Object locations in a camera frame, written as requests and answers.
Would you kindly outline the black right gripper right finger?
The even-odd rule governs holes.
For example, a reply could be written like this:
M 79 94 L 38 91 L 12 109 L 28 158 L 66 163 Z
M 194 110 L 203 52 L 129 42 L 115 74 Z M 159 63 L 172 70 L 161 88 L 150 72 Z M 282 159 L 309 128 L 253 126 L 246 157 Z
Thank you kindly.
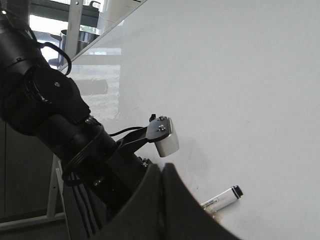
M 161 180 L 167 240 L 238 239 L 201 208 L 183 183 L 174 164 L 165 164 Z

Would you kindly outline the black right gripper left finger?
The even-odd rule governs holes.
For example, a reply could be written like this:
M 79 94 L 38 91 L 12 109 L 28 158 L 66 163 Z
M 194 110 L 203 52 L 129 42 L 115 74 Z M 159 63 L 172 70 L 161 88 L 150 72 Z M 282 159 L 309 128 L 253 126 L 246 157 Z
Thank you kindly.
M 94 240 L 161 240 L 159 226 L 161 171 L 150 164 L 129 201 Z

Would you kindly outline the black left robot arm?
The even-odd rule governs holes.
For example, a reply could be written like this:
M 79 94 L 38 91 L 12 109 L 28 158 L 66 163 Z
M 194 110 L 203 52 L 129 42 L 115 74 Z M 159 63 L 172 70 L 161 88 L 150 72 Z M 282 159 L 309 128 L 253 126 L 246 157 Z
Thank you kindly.
M 142 160 L 122 151 L 92 115 L 68 73 L 50 67 L 39 42 L 13 11 L 0 10 L 0 117 L 17 132 L 40 139 L 60 160 L 62 179 L 84 185 L 111 221 L 145 175 Z

